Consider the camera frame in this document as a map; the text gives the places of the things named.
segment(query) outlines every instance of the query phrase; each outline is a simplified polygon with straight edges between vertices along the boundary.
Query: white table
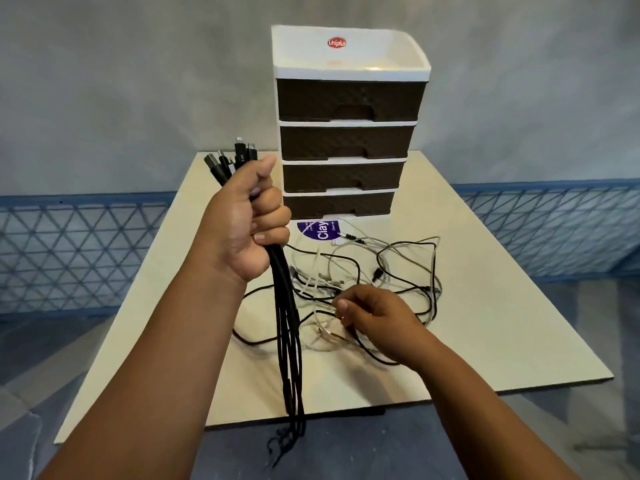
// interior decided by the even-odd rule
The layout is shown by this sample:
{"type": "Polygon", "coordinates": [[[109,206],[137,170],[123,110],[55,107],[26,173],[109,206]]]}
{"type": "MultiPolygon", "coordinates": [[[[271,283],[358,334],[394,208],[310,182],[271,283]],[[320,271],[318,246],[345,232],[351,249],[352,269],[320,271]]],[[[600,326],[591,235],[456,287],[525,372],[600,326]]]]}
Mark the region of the white table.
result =
{"type": "MultiPolygon", "coordinates": [[[[66,440],[123,363],[182,264],[204,208],[220,188],[204,164],[204,154],[196,155],[187,172],[56,442],[66,440]]],[[[409,152],[391,215],[353,222],[366,234],[388,242],[441,236],[436,273],[444,293],[438,302],[438,316],[429,328],[494,390],[612,378],[612,373],[420,152],[409,152]]],[[[348,224],[340,224],[343,231],[356,233],[348,224]]],[[[318,246],[322,251],[332,249],[329,242],[300,235],[296,225],[292,224],[291,229],[291,243],[296,247],[311,251],[318,246]]],[[[369,275],[376,267],[373,254],[366,250],[348,246],[340,253],[356,257],[369,275]]],[[[291,250],[287,249],[286,254],[291,261],[291,250]]],[[[414,255],[429,263],[427,250],[415,250],[414,255]]],[[[395,273],[428,284],[424,270],[392,258],[391,253],[388,256],[395,273]]],[[[300,267],[310,268],[313,257],[296,254],[295,258],[300,267]]],[[[269,283],[271,274],[267,272],[251,282],[248,290],[269,283]]],[[[407,302],[414,310],[425,307],[419,296],[407,297],[407,302]]],[[[305,304],[301,317],[310,310],[305,304]]],[[[418,375],[404,367],[380,366],[351,346],[323,351],[331,347],[325,340],[312,343],[317,328],[312,321],[308,323],[301,332],[307,413],[429,399],[418,375]]],[[[331,327],[339,330],[335,322],[331,327]]],[[[236,329],[252,340],[275,335],[271,290],[260,291],[243,302],[236,329]]],[[[285,416],[281,384],[275,344],[251,348],[232,339],[207,425],[285,416]]]]}

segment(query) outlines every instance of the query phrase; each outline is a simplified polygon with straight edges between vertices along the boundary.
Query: storage drawer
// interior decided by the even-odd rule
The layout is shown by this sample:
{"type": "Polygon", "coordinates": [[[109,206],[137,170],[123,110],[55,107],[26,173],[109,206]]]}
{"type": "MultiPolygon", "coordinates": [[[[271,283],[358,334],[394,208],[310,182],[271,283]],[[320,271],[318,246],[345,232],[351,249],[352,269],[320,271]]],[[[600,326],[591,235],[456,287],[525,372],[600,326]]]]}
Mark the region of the storage drawer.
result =
{"type": "Polygon", "coordinates": [[[396,189],[404,161],[356,165],[283,165],[285,192],[325,192],[327,189],[396,189]]]}
{"type": "Polygon", "coordinates": [[[416,121],[426,82],[277,79],[282,121],[416,121]]]}
{"type": "Polygon", "coordinates": [[[391,212],[394,192],[343,195],[284,195],[292,219],[321,219],[332,214],[377,216],[391,212]]]}
{"type": "Polygon", "coordinates": [[[415,126],[280,126],[284,160],[331,157],[406,158],[415,126]]]}

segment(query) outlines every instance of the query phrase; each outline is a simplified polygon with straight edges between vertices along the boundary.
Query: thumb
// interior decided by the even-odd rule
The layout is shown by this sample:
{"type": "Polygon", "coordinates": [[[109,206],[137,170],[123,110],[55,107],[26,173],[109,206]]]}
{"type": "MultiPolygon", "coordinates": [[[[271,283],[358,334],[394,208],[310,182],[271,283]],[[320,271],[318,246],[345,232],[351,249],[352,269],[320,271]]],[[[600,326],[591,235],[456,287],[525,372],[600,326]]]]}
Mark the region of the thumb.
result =
{"type": "Polygon", "coordinates": [[[236,192],[248,196],[261,180],[271,174],[274,165],[276,165],[276,155],[273,154],[263,160],[247,162],[233,174],[227,185],[236,192]]]}
{"type": "Polygon", "coordinates": [[[373,320],[372,314],[367,313],[348,299],[339,299],[335,309],[343,326],[355,325],[358,330],[365,335],[367,334],[367,330],[371,327],[373,320]]]}

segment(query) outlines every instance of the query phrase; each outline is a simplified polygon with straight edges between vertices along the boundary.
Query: gray floor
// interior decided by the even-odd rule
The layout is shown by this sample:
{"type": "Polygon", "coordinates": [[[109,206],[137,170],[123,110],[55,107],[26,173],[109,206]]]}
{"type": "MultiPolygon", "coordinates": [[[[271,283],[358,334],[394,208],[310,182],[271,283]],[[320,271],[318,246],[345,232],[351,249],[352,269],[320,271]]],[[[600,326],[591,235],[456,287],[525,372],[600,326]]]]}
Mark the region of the gray floor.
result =
{"type": "MultiPolygon", "coordinates": [[[[616,379],[505,401],[584,478],[640,479],[640,282],[540,287],[616,379]]],[[[0,478],[28,479],[51,459],[53,437],[108,325],[96,318],[0,324],[0,478]],[[52,374],[56,380],[42,380],[52,374]]],[[[465,478],[429,404],[310,420],[307,435],[272,469],[266,443],[275,429],[207,431],[193,478],[465,478]]]]}

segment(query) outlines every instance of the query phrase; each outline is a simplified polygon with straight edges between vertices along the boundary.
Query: purple label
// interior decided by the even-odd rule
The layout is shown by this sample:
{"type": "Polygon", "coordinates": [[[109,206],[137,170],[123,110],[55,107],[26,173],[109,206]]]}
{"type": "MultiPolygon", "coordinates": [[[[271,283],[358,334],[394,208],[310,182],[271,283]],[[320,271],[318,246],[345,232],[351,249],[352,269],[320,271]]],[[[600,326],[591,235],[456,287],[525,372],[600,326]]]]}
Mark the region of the purple label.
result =
{"type": "Polygon", "coordinates": [[[340,237],[338,221],[299,222],[299,231],[316,241],[330,241],[340,237]]]}

